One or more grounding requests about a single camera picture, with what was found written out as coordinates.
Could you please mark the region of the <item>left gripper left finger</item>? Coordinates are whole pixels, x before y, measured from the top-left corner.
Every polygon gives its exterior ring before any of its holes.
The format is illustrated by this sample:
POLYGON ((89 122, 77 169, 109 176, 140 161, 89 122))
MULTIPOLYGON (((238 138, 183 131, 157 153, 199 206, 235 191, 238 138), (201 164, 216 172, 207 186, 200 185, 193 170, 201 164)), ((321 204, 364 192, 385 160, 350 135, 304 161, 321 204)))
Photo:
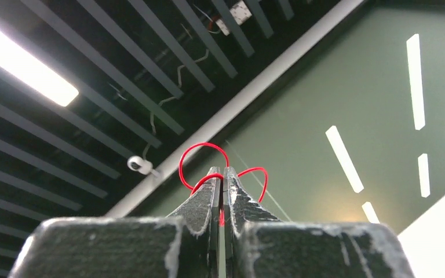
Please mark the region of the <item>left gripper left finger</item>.
POLYGON ((218 197, 207 180, 166 217, 61 217, 26 239, 10 277, 217 277, 218 197))

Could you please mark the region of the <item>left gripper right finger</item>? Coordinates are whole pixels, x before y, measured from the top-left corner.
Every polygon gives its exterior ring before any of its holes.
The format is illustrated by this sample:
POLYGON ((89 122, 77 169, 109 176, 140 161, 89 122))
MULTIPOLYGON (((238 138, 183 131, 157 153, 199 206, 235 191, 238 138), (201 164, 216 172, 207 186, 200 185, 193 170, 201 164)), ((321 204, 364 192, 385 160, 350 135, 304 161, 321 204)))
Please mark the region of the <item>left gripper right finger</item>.
POLYGON ((228 277, 413 277, 393 231, 369 222, 280 220, 224 170, 228 277))

